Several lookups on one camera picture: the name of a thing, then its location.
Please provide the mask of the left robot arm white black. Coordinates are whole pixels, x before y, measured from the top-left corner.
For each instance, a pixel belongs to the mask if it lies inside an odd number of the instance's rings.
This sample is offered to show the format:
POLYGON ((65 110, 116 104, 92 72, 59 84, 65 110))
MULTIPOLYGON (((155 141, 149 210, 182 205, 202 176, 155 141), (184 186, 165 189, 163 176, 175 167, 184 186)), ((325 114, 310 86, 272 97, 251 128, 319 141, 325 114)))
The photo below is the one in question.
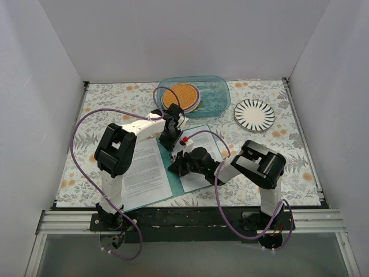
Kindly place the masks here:
POLYGON ((159 143, 171 152, 186 122, 184 111, 177 104, 171 104, 163 112, 153 110, 146 119, 107 126, 94 154, 105 194, 96 208, 106 228, 115 231, 122 226, 123 218, 117 211, 123 208, 122 177, 131 166, 136 144, 159 133, 159 143))

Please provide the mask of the silver folder clip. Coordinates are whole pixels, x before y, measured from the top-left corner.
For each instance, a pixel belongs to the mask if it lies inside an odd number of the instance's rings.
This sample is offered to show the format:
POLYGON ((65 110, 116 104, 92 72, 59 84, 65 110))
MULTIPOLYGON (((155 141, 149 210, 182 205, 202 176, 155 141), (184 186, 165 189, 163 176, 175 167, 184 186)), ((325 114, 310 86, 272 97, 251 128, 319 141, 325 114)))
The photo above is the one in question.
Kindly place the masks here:
POLYGON ((177 155, 178 155, 178 152, 172 152, 170 154, 171 163, 174 163, 176 161, 177 155))

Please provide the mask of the printed paper sheet top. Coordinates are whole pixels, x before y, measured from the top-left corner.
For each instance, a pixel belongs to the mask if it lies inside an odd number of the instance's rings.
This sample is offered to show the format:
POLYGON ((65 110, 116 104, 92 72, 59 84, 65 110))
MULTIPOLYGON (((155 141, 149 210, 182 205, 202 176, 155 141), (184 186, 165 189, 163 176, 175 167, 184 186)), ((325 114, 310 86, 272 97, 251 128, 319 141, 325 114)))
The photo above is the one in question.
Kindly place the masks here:
POLYGON ((123 210, 132 211, 173 196, 155 138, 135 146, 132 163, 122 178, 123 210))

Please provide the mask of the printed paper stack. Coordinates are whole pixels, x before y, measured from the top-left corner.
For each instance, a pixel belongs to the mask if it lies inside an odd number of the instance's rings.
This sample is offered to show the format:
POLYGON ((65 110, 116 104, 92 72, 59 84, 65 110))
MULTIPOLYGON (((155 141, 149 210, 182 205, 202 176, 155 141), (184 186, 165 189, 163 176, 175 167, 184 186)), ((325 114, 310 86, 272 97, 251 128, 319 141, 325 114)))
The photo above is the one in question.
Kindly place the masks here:
MULTIPOLYGON (((210 131, 210 128, 208 125, 202 125, 200 127, 187 129, 183 132, 181 138, 189 137, 193 133, 196 133, 202 130, 210 131)), ((216 136, 208 132, 201 132, 200 134, 195 135, 191 139, 193 140, 192 149, 197 148, 197 147, 204 147, 215 161, 218 161, 218 162, 222 161, 223 157, 216 144, 216 140, 217 140, 216 136)), ((184 193, 193 192, 197 189, 202 189, 202 188, 206 188, 210 186, 210 183, 205 179, 205 177, 202 174, 198 174, 198 173, 188 173, 184 177, 180 177, 180 182, 182 184, 184 193)))

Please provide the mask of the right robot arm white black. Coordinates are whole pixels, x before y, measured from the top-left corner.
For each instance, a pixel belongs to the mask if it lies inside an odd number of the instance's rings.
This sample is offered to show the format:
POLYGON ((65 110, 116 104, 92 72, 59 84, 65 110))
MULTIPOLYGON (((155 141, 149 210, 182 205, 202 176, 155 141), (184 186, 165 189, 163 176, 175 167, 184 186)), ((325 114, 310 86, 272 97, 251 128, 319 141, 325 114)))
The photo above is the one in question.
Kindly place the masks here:
POLYGON ((214 160, 204 147, 190 152, 181 150, 168 171, 180 177, 189 173, 201 174, 214 186, 224 185, 237 176, 249 179, 259 187, 261 204, 259 212, 245 217, 243 224, 248 230, 261 230, 274 229, 282 222, 280 211, 284 204, 280 181, 285 164, 285 157, 280 153, 247 140, 237 155, 223 162, 214 160))

